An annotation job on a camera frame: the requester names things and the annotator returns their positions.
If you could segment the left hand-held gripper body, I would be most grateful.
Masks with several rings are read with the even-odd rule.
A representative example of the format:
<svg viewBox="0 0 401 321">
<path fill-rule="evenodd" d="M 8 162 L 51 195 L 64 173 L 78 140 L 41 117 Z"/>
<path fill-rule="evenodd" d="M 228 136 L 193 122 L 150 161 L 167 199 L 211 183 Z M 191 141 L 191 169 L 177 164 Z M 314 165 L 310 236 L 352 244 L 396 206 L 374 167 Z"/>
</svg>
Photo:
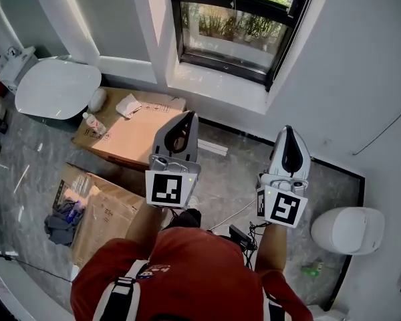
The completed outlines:
<svg viewBox="0 0 401 321">
<path fill-rule="evenodd" d="M 151 154 L 145 172 L 146 202 L 168 209 L 186 209 L 201 173 L 198 163 Z"/>
</svg>

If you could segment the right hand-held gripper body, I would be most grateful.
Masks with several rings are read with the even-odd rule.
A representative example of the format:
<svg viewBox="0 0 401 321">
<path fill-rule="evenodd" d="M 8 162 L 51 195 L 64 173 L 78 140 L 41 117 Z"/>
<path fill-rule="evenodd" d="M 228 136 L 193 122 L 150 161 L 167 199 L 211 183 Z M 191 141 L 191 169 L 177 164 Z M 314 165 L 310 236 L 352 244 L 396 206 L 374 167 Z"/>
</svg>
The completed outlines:
<svg viewBox="0 0 401 321">
<path fill-rule="evenodd" d="M 257 216 L 270 223 L 296 228 L 308 199 L 308 181 L 262 174 L 257 187 Z"/>
</svg>

